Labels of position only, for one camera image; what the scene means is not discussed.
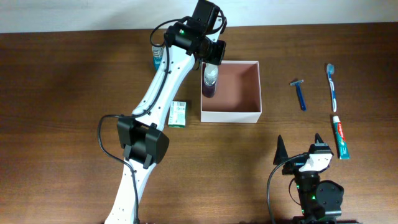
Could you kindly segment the clear bottle purple liquid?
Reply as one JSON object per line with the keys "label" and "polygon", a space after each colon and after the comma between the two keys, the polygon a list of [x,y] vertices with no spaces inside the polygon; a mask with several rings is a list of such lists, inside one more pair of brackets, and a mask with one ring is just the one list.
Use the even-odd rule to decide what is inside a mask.
{"label": "clear bottle purple liquid", "polygon": [[202,93],[207,98],[212,98],[216,92],[218,81],[218,66],[210,63],[205,64],[203,72]]}

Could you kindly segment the blue mouthwash bottle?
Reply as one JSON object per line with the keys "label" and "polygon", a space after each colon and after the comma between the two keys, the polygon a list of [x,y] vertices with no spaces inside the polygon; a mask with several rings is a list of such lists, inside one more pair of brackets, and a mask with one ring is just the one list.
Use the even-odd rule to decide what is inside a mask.
{"label": "blue mouthwash bottle", "polygon": [[152,61],[156,71],[158,71],[160,65],[162,64],[163,52],[164,52],[163,47],[152,46],[152,53],[153,53]]}

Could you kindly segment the green white soap box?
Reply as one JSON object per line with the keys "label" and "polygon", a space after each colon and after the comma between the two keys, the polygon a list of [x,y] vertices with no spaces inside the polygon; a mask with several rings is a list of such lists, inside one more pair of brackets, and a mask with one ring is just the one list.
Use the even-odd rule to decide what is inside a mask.
{"label": "green white soap box", "polygon": [[173,101],[170,106],[168,126],[173,128],[184,128],[186,126],[186,111],[186,102]]}

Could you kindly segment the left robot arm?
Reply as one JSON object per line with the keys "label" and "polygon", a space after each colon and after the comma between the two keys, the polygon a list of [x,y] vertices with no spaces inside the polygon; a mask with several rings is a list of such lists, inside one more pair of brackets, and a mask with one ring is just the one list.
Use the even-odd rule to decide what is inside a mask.
{"label": "left robot arm", "polygon": [[167,21],[159,44],[162,60],[149,89],[130,115],[117,114],[123,175],[106,223],[139,223],[139,202],[155,166],[165,156],[164,126],[172,101],[197,61],[220,65],[226,42],[219,39],[227,19],[210,1],[198,1],[191,16]]}

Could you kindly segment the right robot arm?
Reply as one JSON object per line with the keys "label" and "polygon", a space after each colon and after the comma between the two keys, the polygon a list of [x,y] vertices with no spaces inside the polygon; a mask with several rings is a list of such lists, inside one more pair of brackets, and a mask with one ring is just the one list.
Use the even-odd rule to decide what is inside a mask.
{"label": "right robot arm", "polygon": [[320,180],[320,174],[330,166],[333,152],[318,133],[309,150],[296,156],[288,156],[282,136],[277,138],[273,164],[275,168],[267,181],[267,207],[271,222],[275,218],[271,209],[270,186],[272,176],[279,168],[283,175],[293,175],[302,215],[293,217],[291,223],[357,223],[356,220],[338,220],[342,215],[344,188],[331,180]]}

